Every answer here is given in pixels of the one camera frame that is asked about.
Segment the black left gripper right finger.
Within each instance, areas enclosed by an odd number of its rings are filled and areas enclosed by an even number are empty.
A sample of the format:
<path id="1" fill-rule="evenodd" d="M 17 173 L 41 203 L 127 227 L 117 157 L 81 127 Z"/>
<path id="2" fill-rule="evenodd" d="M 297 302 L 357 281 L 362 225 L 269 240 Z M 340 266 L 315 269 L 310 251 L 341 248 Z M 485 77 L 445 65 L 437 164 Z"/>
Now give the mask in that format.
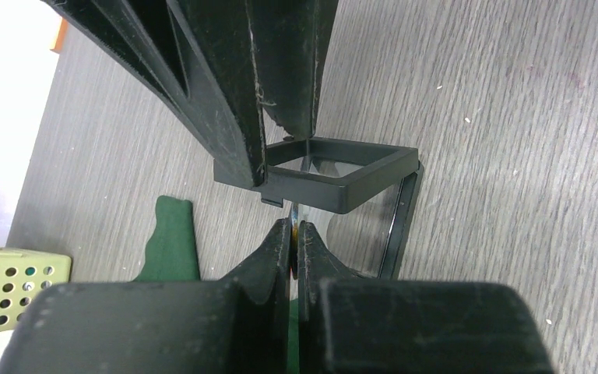
<path id="1" fill-rule="evenodd" d="M 531 311 L 503 284 L 362 277 L 316 227 L 297 232 L 302 373 L 552 373 Z"/>

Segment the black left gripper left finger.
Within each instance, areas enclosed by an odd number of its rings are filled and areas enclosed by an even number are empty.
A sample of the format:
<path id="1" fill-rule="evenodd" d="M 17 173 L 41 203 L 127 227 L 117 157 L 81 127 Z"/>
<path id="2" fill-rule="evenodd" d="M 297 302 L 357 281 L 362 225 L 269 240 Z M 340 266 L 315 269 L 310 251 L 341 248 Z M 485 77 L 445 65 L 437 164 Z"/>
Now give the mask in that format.
<path id="1" fill-rule="evenodd" d="M 219 280 L 57 284 L 29 305 L 0 373 L 283 373 L 291 223 Z"/>

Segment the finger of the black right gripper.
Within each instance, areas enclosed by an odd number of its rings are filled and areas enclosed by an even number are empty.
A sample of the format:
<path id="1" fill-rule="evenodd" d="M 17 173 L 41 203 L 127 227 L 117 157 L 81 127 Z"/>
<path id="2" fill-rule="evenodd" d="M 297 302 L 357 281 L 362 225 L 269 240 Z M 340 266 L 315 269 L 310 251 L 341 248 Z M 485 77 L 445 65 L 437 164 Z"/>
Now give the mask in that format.
<path id="1" fill-rule="evenodd" d="M 295 139 L 315 134 L 338 5 L 337 0 L 251 2 L 260 104 Z"/>
<path id="2" fill-rule="evenodd" d="M 266 180 L 248 1 L 52 1 L 149 88 L 238 184 Z"/>

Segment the round white brooch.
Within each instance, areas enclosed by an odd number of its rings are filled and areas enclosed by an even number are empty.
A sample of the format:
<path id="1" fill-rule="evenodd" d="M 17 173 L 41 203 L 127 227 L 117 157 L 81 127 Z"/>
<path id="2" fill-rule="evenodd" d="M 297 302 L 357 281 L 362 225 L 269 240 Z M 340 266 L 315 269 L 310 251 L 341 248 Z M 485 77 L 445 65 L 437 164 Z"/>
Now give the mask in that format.
<path id="1" fill-rule="evenodd" d="M 290 236 L 290 272 L 294 280 L 298 279 L 298 229 L 300 227 L 301 220 L 299 218 L 299 204 L 292 202 L 290 207 L 290 223 L 291 223 L 291 236 Z"/>

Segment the white and green t-shirt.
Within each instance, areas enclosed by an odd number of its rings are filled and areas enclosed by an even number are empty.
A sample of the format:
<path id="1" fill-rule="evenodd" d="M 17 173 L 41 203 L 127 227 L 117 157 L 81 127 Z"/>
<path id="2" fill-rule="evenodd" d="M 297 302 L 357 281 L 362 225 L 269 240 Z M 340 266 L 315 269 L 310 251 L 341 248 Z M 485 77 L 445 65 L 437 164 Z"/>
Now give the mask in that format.
<path id="1" fill-rule="evenodd" d="M 134 281 L 200 280 L 192 202 L 159 196 L 155 218 L 155 228 L 145 247 L 145 262 Z"/>

